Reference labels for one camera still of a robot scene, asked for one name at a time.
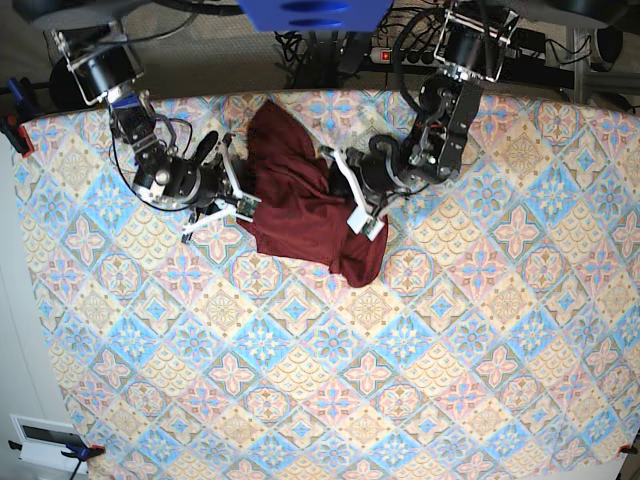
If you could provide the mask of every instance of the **cable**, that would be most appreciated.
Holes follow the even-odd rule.
[[[415,26],[421,20],[426,19],[429,15],[441,13],[443,11],[442,8],[426,8],[420,12],[418,12],[414,17],[409,20],[406,26],[402,29],[398,38],[396,38],[395,43],[393,44],[393,50],[391,50],[391,64],[393,65],[393,73],[396,77],[396,83],[400,88],[400,94],[407,104],[418,114],[422,113],[422,108],[415,99],[409,94],[407,90],[407,85],[404,83],[404,71],[402,68],[402,45],[405,40],[409,36],[409,33],[413,31]]]
[[[412,51],[418,45],[418,43],[422,43],[422,45],[423,45],[422,48],[427,48],[429,46],[429,42],[433,38],[433,34],[435,33],[435,31],[436,30],[433,29],[433,28],[428,28],[427,30],[422,32],[420,35],[416,35],[416,39],[413,41],[411,46],[409,48],[406,48],[405,50],[408,51],[408,52]],[[431,37],[429,37],[429,40],[427,40],[427,42],[425,42],[424,40],[422,40],[422,37],[424,37],[428,33],[431,33]]]
[[[111,163],[111,165],[113,165],[114,167],[116,166],[116,162],[111,158],[111,152],[113,151],[113,144],[109,145],[109,152],[107,152],[107,155],[109,155],[109,163]],[[128,173],[130,175],[135,175],[136,172],[134,172],[133,170],[123,170],[124,173]]]
[[[115,40],[115,41],[106,41],[106,42],[96,42],[94,45],[131,45],[133,43],[150,42],[152,40],[163,40],[187,28],[189,25],[191,25],[194,22],[197,16],[198,16],[197,13],[192,13],[180,25],[178,25],[175,28],[172,28],[171,30],[167,30],[166,32],[156,33],[155,35],[149,35],[148,37],[128,38],[126,40]]]
[[[182,118],[170,118],[169,121],[179,123],[189,129],[189,139],[187,140],[187,146],[184,147],[184,150],[182,152],[182,156],[184,157],[187,153],[187,150],[189,149],[189,146],[191,145],[191,139],[193,138],[193,125],[191,125],[190,122],[183,120]]]
[[[484,28],[484,68],[487,78],[493,77],[493,48],[491,46],[491,32],[489,32],[489,16],[487,15],[487,5],[485,0],[476,0],[480,9],[480,18]]]
[[[424,192],[429,185],[431,185],[429,182],[425,183],[423,187],[419,188],[418,190],[416,190],[415,192],[409,192],[409,193],[399,193],[398,195],[402,195],[404,198],[411,198],[414,195],[418,195],[422,192]]]
[[[173,10],[199,15],[214,15],[217,17],[244,15],[242,8],[237,5],[209,5],[189,0],[153,0],[153,2]]]
[[[298,72],[309,53],[305,50],[302,55],[299,54],[300,46],[304,44],[302,35],[297,31],[279,33],[273,32],[276,42],[280,44],[282,63],[276,63],[275,66],[287,73],[287,82],[285,88],[290,88],[298,77]]]
[[[69,477],[69,480],[73,480],[74,478],[76,478],[76,473],[78,473],[78,469],[80,468],[81,464],[82,464],[82,460],[78,460],[78,465],[76,465],[76,468],[73,469],[73,472],[71,473],[71,476]]]
[[[560,96],[560,99],[563,102],[571,103],[571,99],[569,98],[569,95],[567,95],[564,90],[562,90],[561,88],[558,88],[558,89],[556,89],[556,93]]]
[[[111,132],[111,147],[113,148],[113,158],[114,158],[114,160],[116,162],[116,168],[118,169],[118,173],[120,174],[120,178],[122,178],[122,181],[127,186],[129,191],[131,191],[133,196],[136,197],[138,200],[140,200],[142,203],[144,203],[147,207],[151,207],[154,210],[158,210],[160,212],[165,212],[165,213],[182,212],[183,210],[188,210],[188,209],[191,208],[190,205],[187,205],[186,207],[182,207],[182,208],[175,208],[175,209],[160,208],[160,207],[156,207],[155,205],[153,205],[153,204],[147,202],[146,200],[143,200],[142,198],[140,198],[138,196],[138,194],[135,192],[135,190],[133,188],[131,188],[131,185],[129,185],[129,182],[127,181],[126,177],[124,176],[124,173],[122,172],[122,169],[120,168],[120,162],[118,162],[118,153],[116,152],[116,139],[113,136],[113,132]]]
[[[556,58],[556,61],[560,64],[560,65],[571,65],[574,63],[577,63],[581,60],[584,60],[586,58],[588,58],[591,55],[591,49],[589,49],[589,52],[586,53],[585,55],[576,58],[574,60],[570,60],[568,62],[562,61],[560,60],[560,58],[558,57],[558,52],[556,51],[556,45],[558,47],[560,47],[561,49],[563,49],[565,52],[567,52],[569,55],[577,55],[579,54],[582,50],[584,50],[584,48],[589,45],[589,42],[591,41],[591,35],[587,35],[584,39],[584,42],[582,42],[582,45],[580,46],[580,48],[578,48],[575,52],[569,50],[567,47],[565,47],[564,45],[562,45],[560,42],[557,42],[555,40],[553,40],[552,38],[547,38],[547,40],[545,41],[545,43],[548,43],[549,45],[551,45],[551,51],[553,52],[553,56]]]
[[[376,34],[375,34],[375,38],[376,38],[376,42],[377,42],[377,46],[380,47],[382,46],[382,42],[381,42],[381,36],[385,35],[387,36],[386,38],[386,47],[389,47],[389,33],[391,28],[403,28],[407,21],[411,18],[410,16],[408,17],[407,14],[413,14],[415,15],[416,13],[421,12],[422,10],[424,10],[423,7],[419,7],[419,6],[413,6],[413,7],[393,7],[390,8],[389,10],[387,10],[387,13],[385,14],[385,16],[382,18],[382,20],[380,21],[380,23],[378,24],[378,27],[376,28]],[[416,35],[414,32],[410,32],[410,34],[417,40],[417,41],[421,41],[423,42],[422,39],[418,40],[418,38],[420,37],[419,35]]]

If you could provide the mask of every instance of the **red clamp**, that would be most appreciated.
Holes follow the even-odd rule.
[[[0,132],[4,133],[9,142],[26,158],[34,152],[33,143],[29,138],[29,134],[23,125],[18,124],[18,120],[13,115],[0,118]]]
[[[638,449],[633,445],[623,445],[618,449],[618,455],[626,453],[627,455],[635,455],[638,453]]]

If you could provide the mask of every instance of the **tiled pattern fabric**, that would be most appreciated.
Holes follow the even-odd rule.
[[[158,108],[242,150],[267,98],[334,146],[412,121],[376,92]],[[640,427],[634,117],[484,97],[464,174],[392,212],[358,290],[232,220],[182,245],[186,214],[114,173],[104,112],[27,128],[27,261],[71,420],[107,449],[93,478],[502,480],[608,462]]]

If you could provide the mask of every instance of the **gray floor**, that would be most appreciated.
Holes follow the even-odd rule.
[[[406,5],[419,0],[398,0]],[[9,77],[29,77],[46,81],[50,58],[57,52],[47,44],[41,31],[27,25],[12,10],[10,1],[0,0],[0,85]],[[129,16],[126,28],[132,37],[149,35],[172,28],[188,14],[150,4]],[[547,36],[564,43],[565,29],[555,25],[529,24]],[[257,33],[246,17],[215,18],[200,16],[177,35],[157,42],[136,46],[145,68],[141,88],[151,90],[155,98],[187,97],[279,90],[285,84],[285,73],[275,67],[280,53],[271,33]],[[625,48],[616,68],[630,66],[640,71],[640,55],[636,48]],[[418,87],[420,78],[408,77],[409,85]],[[393,81],[382,74],[365,74],[350,80],[349,88],[393,88]],[[556,99],[554,92],[497,86],[493,91]],[[0,113],[10,107],[10,98],[0,97]]]
[[[640,440],[636,440],[634,446],[640,450]],[[638,479],[640,479],[640,454],[628,455],[620,470],[620,480]]]

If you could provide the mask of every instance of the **dark red cloth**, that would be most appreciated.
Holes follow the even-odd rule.
[[[249,174],[262,199],[253,223],[239,221],[256,238],[258,252],[323,263],[352,287],[380,272],[388,227],[373,242],[354,234],[347,219],[355,204],[329,194],[329,169],[317,159],[305,129],[273,102],[249,124]]]

